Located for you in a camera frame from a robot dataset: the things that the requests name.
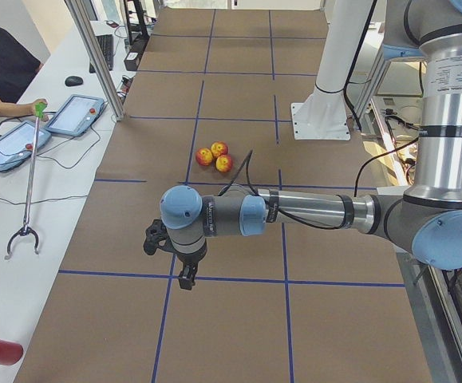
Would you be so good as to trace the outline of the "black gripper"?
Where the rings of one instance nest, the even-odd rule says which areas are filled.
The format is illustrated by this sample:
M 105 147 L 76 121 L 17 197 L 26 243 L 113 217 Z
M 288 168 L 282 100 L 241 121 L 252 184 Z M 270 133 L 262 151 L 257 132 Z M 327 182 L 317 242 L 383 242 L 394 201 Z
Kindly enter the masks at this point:
M 174 254 L 184 264 L 178 276 L 180 288 L 191 290 L 195 286 L 197 265 L 207 253 L 207 241 L 199 239 L 195 243 L 181 244 L 172 240 L 172 246 Z

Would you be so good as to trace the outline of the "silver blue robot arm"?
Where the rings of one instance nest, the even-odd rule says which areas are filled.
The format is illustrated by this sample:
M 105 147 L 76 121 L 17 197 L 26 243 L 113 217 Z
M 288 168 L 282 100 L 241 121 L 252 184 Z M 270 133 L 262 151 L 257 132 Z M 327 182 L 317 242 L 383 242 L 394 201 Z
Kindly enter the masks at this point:
M 195 285 L 207 239 L 260 235 L 268 223 L 376 235 L 441 270 L 462 267 L 462 1 L 390 1 L 386 57 L 424 55 L 428 66 L 415 180 L 401 196 L 317 195 L 228 184 L 218 195 L 176 186 L 160 200 L 144 251 L 182 262 L 180 286 Z

